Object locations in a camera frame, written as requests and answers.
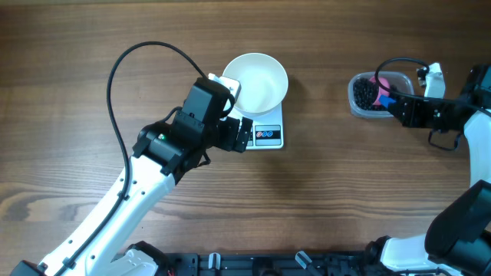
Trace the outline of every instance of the pink scoop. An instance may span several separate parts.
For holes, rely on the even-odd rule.
[[[378,79],[382,83],[382,85],[384,85],[385,87],[390,87],[389,82],[386,79],[384,79],[383,77],[379,77]],[[369,81],[371,83],[373,83],[373,84],[376,84],[375,77],[371,77]],[[377,99],[375,100],[375,102],[373,103],[373,105],[377,105],[377,106],[378,105],[381,105],[381,102],[378,101],[378,99],[381,98],[381,95],[384,95],[384,96],[389,97],[389,91],[386,91],[385,89],[382,89],[382,87],[379,87],[378,88]]]

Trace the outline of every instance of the plastic container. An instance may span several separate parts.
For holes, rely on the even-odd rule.
[[[353,84],[356,80],[364,77],[367,79],[370,79],[375,75],[375,72],[366,72],[366,73],[360,73],[356,76],[354,76],[351,80],[350,83],[348,84],[348,100],[350,102],[350,107],[351,107],[351,113],[355,115],[356,117],[362,117],[362,118],[388,118],[392,117],[392,114],[390,114],[388,111],[372,111],[372,110],[363,110],[358,105],[354,102],[354,95],[353,95]],[[405,74],[399,73],[399,72],[387,72],[387,71],[381,71],[378,74],[379,77],[384,77],[389,81],[390,85],[395,85],[397,89],[402,92],[402,93],[407,93],[414,95],[414,89],[413,89],[413,84],[411,83],[411,80],[409,77],[407,77]]]

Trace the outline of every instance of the kitchen scale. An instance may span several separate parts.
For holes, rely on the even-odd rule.
[[[208,78],[212,81],[217,81],[227,87],[235,99],[240,94],[241,86],[237,80],[227,77],[217,77],[215,74],[209,74]],[[225,105],[224,110],[230,108],[229,102]],[[273,150],[281,149],[284,145],[283,140],[283,112],[282,104],[278,104],[266,114],[243,115],[235,107],[229,114],[229,117],[239,119],[242,124],[242,117],[253,120],[249,141],[247,142],[247,150]]]

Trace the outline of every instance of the white bowl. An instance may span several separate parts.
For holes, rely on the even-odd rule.
[[[267,54],[250,53],[236,57],[227,65],[223,76],[240,82],[242,89],[234,108],[244,115],[268,113],[282,102],[288,90],[285,69]]]

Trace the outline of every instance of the wood grain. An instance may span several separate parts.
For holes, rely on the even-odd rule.
[[[128,244],[163,251],[360,249],[423,233],[469,185],[465,141],[350,114],[348,81],[382,61],[439,61],[447,97],[491,58],[488,2],[182,2],[0,8],[0,274],[39,261],[71,233],[123,167],[105,105],[109,71],[147,40],[183,49],[219,74],[234,57],[277,58],[290,80],[285,148],[210,150],[149,212]],[[407,64],[391,70],[414,76]],[[177,54],[125,59],[114,108],[127,148],[180,105],[197,74]]]

